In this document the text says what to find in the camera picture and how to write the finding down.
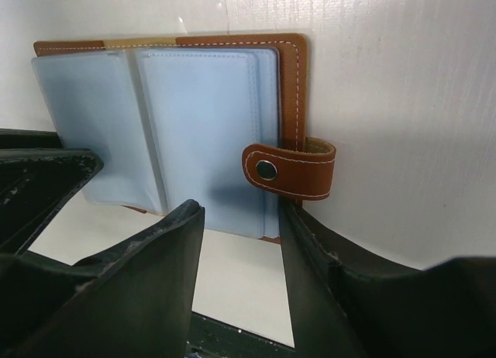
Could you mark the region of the brown leather card holder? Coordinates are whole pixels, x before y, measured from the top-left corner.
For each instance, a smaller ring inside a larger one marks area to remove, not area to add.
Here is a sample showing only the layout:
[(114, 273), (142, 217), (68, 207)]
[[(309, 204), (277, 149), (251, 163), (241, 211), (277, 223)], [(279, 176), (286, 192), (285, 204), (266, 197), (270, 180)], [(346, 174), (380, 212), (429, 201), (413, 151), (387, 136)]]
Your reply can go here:
[(280, 198), (329, 196), (336, 148), (306, 134), (300, 33), (38, 41), (32, 65), (62, 144), (103, 168), (96, 205), (163, 215), (192, 198), (207, 229), (280, 235)]

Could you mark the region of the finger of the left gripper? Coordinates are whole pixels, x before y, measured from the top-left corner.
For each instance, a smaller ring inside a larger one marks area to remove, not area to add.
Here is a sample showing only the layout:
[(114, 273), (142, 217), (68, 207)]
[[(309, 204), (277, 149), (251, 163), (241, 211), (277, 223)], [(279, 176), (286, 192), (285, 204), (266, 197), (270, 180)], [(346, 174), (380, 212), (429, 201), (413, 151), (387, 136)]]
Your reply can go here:
[(1, 252), (23, 253), (101, 169), (90, 150), (1, 151)]

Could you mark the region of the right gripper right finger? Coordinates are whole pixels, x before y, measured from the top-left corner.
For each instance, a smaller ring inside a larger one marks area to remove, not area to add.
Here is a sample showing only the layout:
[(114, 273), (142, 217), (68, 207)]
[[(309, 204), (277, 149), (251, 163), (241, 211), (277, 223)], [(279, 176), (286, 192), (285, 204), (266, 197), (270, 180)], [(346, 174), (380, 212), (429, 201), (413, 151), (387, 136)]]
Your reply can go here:
[(425, 270), (387, 260), (279, 205), (299, 357), (493, 357), (495, 260), (455, 257)]

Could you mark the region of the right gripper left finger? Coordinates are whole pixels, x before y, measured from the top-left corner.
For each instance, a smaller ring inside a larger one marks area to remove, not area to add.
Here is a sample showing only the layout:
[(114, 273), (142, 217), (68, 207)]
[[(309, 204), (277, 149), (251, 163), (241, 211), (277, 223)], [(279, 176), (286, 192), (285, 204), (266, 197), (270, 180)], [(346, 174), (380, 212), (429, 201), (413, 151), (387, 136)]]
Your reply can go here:
[(182, 357), (205, 210), (185, 201), (151, 227), (67, 265), (1, 256), (3, 357)]

